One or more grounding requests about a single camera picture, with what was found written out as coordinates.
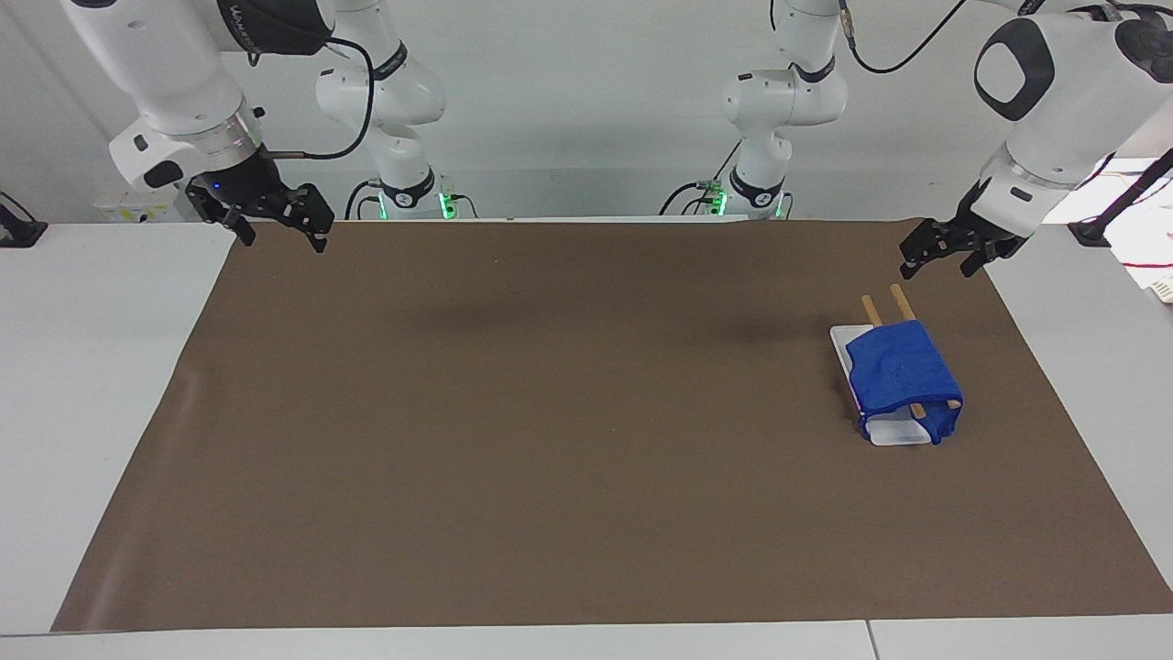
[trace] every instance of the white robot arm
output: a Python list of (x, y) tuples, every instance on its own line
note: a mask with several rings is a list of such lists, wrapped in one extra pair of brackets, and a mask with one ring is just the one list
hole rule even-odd
[(739, 75), (725, 89), (725, 116), (741, 132), (738, 162), (721, 181), (726, 212), (751, 218), (773, 216), (781, 202), (792, 156), (781, 129), (833, 122), (847, 107), (847, 82), (835, 69), (839, 2), (779, 0), (774, 16), (789, 67)]
[[(448, 212), (441, 176), (432, 169), (419, 135), (409, 127), (439, 121), (448, 96), (443, 84), (415, 60), (400, 40), (386, 0), (335, 0), (335, 36), (362, 43), (375, 62), (375, 106), (364, 142), (379, 171), (384, 207), (396, 216), (426, 217)], [(367, 72), (361, 61), (323, 72), (318, 104), (335, 121), (359, 130), (367, 97)]]
[(317, 251), (334, 216), (311, 184), (287, 188), (265, 150), (257, 121), (219, 53), (308, 55), (335, 41), (332, 0), (60, 0), (110, 79), (134, 100), (140, 118), (110, 144), (136, 189), (189, 181), (205, 220), (245, 244), (244, 216), (292, 226)]
[(1173, 95), (1168, 9), (984, 1), (1022, 14), (990, 38), (975, 72), (978, 95), (1015, 127), (956, 217), (927, 219), (901, 244), (906, 278), (955, 252), (970, 252), (961, 266), (967, 277), (1013, 256)]

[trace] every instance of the brown table mat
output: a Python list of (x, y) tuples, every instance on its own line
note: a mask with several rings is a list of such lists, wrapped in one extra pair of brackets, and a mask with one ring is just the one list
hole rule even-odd
[(258, 226), (54, 630), (1173, 612), (984, 274), (907, 285), (960, 434), (856, 435), (910, 227)]

